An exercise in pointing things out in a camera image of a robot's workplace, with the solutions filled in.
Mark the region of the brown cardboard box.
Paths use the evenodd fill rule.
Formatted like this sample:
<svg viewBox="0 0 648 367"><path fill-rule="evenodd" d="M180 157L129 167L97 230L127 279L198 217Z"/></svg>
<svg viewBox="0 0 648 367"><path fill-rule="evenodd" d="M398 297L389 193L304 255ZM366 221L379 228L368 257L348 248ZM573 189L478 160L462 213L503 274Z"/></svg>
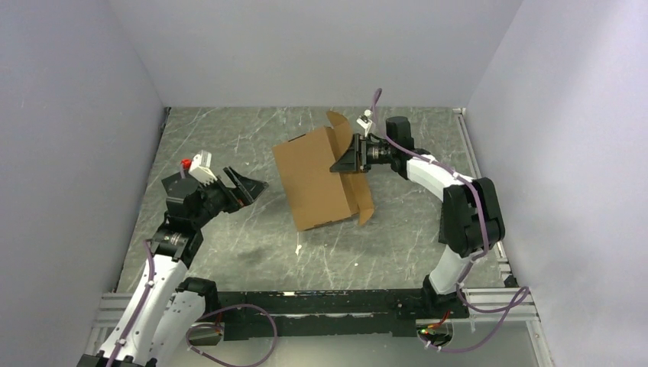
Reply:
<svg viewBox="0 0 648 367"><path fill-rule="evenodd" d="M347 118L326 113L323 126L272 147L280 181L300 232L358 215L364 225L375 208L367 175L330 171L352 142Z"/></svg>

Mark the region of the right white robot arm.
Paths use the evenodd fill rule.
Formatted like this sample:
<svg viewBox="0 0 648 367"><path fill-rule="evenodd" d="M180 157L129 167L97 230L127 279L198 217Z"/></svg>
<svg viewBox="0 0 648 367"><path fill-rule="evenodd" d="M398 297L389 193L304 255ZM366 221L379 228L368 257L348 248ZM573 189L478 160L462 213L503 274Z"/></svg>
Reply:
<svg viewBox="0 0 648 367"><path fill-rule="evenodd" d="M408 118L385 121L385 137L368 131L371 113L358 118L366 131L352 134L342 156L330 167L333 173L360 174L376 164L388 164L402 178L419 184L442 202L439 242L445 245L436 267L426 278L430 289L421 307L440 317L451 305L449 294L460 288L470 264L486 255L505 235L504 219L492 180L473 178L442 164L428 151L416 148Z"/></svg>

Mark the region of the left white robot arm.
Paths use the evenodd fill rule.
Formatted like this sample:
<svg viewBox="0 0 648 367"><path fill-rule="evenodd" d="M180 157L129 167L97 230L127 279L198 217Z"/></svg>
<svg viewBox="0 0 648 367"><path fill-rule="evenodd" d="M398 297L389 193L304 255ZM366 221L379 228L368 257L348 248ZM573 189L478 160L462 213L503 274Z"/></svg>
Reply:
<svg viewBox="0 0 648 367"><path fill-rule="evenodd" d="M200 164L162 180L167 210L144 241L143 275L117 326L79 366L162 366L194 322L218 314L216 283L186 276L203 243L202 228L220 213L250 206L268 187L231 167L224 172L233 187Z"/></svg>

